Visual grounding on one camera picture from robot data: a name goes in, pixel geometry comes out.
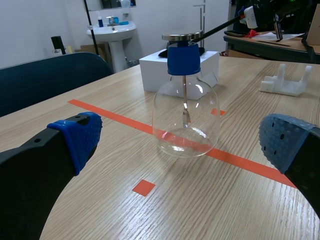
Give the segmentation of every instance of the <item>black cable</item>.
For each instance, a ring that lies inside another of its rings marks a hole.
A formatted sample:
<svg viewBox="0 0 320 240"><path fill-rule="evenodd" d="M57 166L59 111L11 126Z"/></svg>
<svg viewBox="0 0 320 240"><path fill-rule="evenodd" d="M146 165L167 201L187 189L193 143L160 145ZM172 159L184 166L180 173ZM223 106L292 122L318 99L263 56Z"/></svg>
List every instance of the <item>black cable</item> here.
<svg viewBox="0 0 320 240"><path fill-rule="evenodd" d="M91 18L90 18L90 14L89 14L88 5L87 5L87 0L83 0L83 1L84 1L84 7L85 7L86 15L88 17L89 25L90 25L90 28L91 28L90 31L91 31L91 35L92 35L92 40L93 40L95 53L99 56L98 46L97 46L97 42L96 42L96 37L95 37L94 30L93 30L93 26L91 24Z"/></svg>
<svg viewBox="0 0 320 240"><path fill-rule="evenodd" d="M214 29L212 29L212 30L204 33L202 37L199 37L199 38L197 38L197 39L194 39L194 40L192 40L191 42L193 42L193 43L200 42L201 40L203 40L203 39L205 39L205 38L207 38L207 37L209 37L209 36L211 36L211 35L219 32L219 31L222 30L222 29L225 29L226 27L230 26L231 24L234 24L235 22L243 19L244 17L245 17L244 15L239 15L239 16L231 19L230 21L227 21L227 22L225 22L224 24L221 24L220 26L217 26L216 28L214 28Z"/></svg>
<svg viewBox="0 0 320 240"><path fill-rule="evenodd" d="M309 57L310 57L310 63L311 64L317 64L317 58L316 58L316 53L315 53L315 50L312 46L310 46L308 43L307 43L307 37L308 37L308 34L309 34L309 31L307 31L301 42L305 48L305 50L307 51L307 53L309 54Z"/></svg>

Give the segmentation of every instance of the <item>wood grain tabletop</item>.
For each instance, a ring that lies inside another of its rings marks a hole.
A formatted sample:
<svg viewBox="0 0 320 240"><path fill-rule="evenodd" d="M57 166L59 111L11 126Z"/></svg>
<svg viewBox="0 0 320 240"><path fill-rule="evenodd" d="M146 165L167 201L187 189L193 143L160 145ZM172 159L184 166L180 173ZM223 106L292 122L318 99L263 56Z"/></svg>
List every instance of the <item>wood grain tabletop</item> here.
<svg viewBox="0 0 320 240"><path fill-rule="evenodd" d="M273 168L259 144L265 115L287 114L320 125L320 66L299 97L259 92L280 62L221 57L214 87L220 109L217 149ZM299 81L306 64L288 63ZM151 125L154 92L136 66L0 118L0 151L15 148L47 124L87 110L77 99ZM41 240L318 240L320 221L294 187L211 156L174 158L151 134L105 116L100 142L55 203ZM133 191L145 180L147 196Z"/></svg>

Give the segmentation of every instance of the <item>black rod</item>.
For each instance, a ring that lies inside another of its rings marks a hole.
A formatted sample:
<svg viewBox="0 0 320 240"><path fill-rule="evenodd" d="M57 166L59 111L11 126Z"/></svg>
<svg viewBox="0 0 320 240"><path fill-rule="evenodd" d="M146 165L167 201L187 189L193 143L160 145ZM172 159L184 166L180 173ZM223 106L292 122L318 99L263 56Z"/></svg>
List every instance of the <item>black rod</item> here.
<svg viewBox="0 0 320 240"><path fill-rule="evenodd" d="M237 21L239 21L239 20L241 20L243 18L244 18L244 15L239 15L239 16L231 19L230 21L227 21L224 24L221 24L220 26L217 26L216 28L204 33L202 37L199 37L197 39L193 39L191 42L193 42L193 43L200 42L201 40L211 36L212 34L215 34L215 33L219 32L220 30L230 26L231 24L234 24L235 22L237 22Z"/></svg>
<svg viewBox="0 0 320 240"><path fill-rule="evenodd" d="M92 23L91 23L90 14L89 14L88 5L87 5L87 0L83 0L83 1L84 1L84 6L85 6L86 15L87 15L87 17L88 17L88 21L89 21L89 25L90 25L90 31L91 31L91 35L92 35L92 40L93 40L93 45L94 45L95 53L96 53L97 55L99 55L98 47L97 47L97 42L96 42L96 37L95 37L95 33L94 33L94 26L92 26Z"/></svg>

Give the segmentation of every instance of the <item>sink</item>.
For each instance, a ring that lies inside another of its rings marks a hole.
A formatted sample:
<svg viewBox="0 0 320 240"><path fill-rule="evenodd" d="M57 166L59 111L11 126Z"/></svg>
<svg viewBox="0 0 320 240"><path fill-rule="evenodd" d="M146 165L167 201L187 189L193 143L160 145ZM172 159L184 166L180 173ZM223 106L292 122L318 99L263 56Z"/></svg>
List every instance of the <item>sink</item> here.
<svg viewBox="0 0 320 240"><path fill-rule="evenodd" d="M95 40L97 42L109 43L113 70L115 73L127 69L127 61L122 41L132 38L136 33L136 25L129 21L127 25L107 26L104 22L104 27L98 25L93 26ZM91 31L87 30L86 34L92 38Z"/></svg>

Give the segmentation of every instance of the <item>blue chair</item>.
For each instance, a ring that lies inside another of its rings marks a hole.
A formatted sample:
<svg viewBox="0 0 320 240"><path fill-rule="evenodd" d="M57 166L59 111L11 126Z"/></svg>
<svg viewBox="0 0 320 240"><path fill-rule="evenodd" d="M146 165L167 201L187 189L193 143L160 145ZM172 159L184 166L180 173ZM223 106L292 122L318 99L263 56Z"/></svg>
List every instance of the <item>blue chair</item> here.
<svg viewBox="0 0 320 240"><path fill-rule="evenodd" d="M90 52L0 69L0 117L111 74L109 65Z"/></svg>

